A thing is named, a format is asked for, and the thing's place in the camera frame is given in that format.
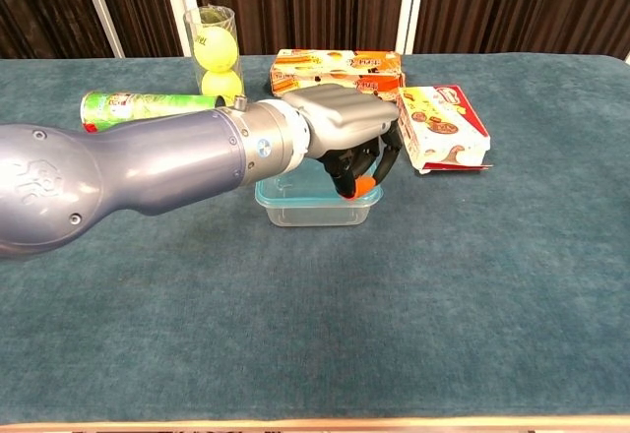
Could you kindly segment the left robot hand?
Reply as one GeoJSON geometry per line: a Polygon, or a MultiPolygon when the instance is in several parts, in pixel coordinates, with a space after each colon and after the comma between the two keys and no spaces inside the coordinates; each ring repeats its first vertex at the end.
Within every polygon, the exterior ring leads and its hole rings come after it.
{"type": "Polygon", "coordinates": [[[360,198],[382,183],[403,147],[394,103],[336,84],[284,93],[282,100],[308,127],[304,156],[324,165],[341,197],[360,198]]]}

